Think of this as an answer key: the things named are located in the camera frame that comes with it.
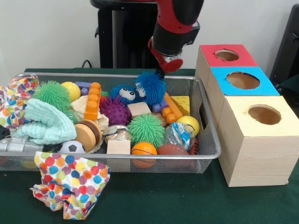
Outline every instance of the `white wall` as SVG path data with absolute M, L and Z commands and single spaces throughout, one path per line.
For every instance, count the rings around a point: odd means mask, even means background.
M 267 75 L 297 0 L 206 0 L 201 30 L 184 48 L 195 68 L 199 44 L 242 43 Z M 26 68 L 99 67 L 97 9 L 89 0 L 0 0 L 0 84 Z

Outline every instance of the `soccer ball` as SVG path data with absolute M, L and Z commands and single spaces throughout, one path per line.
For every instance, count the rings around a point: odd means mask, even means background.
M 78 141 L 66 141 L 62 144 L 59 153 L 85 153 L 84 146 Z

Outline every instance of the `round hole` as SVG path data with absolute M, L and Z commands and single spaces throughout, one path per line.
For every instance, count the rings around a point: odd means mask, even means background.
M 274 108 L 266 105 L 254 105 L 252 106 L 248 114 L 258 122 L 265 125 L 274 125 L 280 122 L 280 113 Z
M 253 75 L 240 71 L 228 74 L 227 79 L 234 87 L 243 90 L 255 89 L 260 85 L 260 81 Z
M 216 56 L 217 58 L 228 62 L 239 59 L 239 55 L 237 53 L 235 53 L 232 50 L 226 50 L 226 49 L 218 50 L 216 52 Z

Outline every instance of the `purple spiky ball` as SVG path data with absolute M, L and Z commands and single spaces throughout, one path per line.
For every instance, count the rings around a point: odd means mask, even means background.
M 109 118 L 109 126 L 127 126 L 132 119 L 131 111 L 123 104 L 120 97 L 101 99 L 100 112 Z

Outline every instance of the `yellow sponge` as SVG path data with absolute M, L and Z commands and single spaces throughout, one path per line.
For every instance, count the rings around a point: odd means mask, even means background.
M 186 116 L 190 115 L 190 98 L 189 96 L 173 96 L 171 97 L 180 111 Z

